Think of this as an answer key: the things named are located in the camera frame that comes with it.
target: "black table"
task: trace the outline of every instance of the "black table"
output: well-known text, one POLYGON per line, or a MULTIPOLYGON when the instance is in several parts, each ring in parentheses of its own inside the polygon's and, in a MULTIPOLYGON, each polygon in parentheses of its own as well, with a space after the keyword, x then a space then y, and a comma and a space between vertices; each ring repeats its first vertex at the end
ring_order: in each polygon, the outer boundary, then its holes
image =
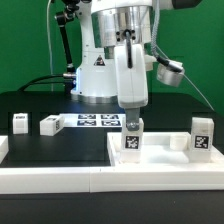
MULTIPOLYGON (((224 153, 222 116, 185 94, 157 93, 149 99, 141 109, 144 131, 190 132, 192 117, 212 118, 213 145, 224 153)), ((64 128, 47 137, 39 135, 39 121, 59 113, 123 113, 117 104, 77 103, 60 92, 7 92, 0 95, 0 103, 0 134, 9 135, 10 148, 1 168, 110 165, 106 136, 119 128, 64 128), (29 113, 29 134, 14 136, 12 116, 21 112, 29 113), (62 147, 81 150, 62 153, 62 147)), ((224 191, 0 195, 0 222, 210 224, 224 222, 223 207, 224 191)))

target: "green wall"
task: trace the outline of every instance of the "green wall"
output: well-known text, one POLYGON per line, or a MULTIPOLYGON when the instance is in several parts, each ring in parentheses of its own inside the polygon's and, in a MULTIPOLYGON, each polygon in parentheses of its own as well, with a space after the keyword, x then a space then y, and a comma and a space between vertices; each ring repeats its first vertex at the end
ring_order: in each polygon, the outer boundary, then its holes
MULTIPOLYGON (((46 30, 48 0, 14 0, 1 3, 0 20, 0 92, 17 90, 33 78, 50 74, 46 30)), ((63 10, 57 0, 51 7, 51 34, 54 73, 62 73, 66 63, 54 14, 63 10)), ((194 9, 163 11, 158 44, 174 60, 184 63, 186 75, 224 115, 224 2, 203 0, 194 9)), ((81 63, 79 22, 68 24, 75 65, 81 63)), ((188 93, 203 99, 184 80, 179 88, 167 87, 149 75, 152 92, 188 93)), ((50 90, 50 86, 30 90, 50 90)))

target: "white cube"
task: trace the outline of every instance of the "white cube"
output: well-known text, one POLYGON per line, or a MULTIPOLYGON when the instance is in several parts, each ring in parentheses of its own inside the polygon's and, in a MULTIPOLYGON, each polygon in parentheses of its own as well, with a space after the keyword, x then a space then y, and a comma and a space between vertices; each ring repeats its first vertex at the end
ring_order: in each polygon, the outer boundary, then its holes
POLYGON ((40 135, 54 136, 64 128, 64 117, 50 115, 40 122, 40 135))
POLYGON ((141 160, 142 136, 144 123, 139 119, 139 130, 129 131, 125 118, 122 120, 122 137, 120 161, 124 163, 139 163, 141 160))
POLYGON ((210 151, 213 141, 214 122, 210 118, 192 118, 191 149, 210 151))
POLYGON ((13 134, 28 133, 28 114, 19 113, 13 116, 13 134))

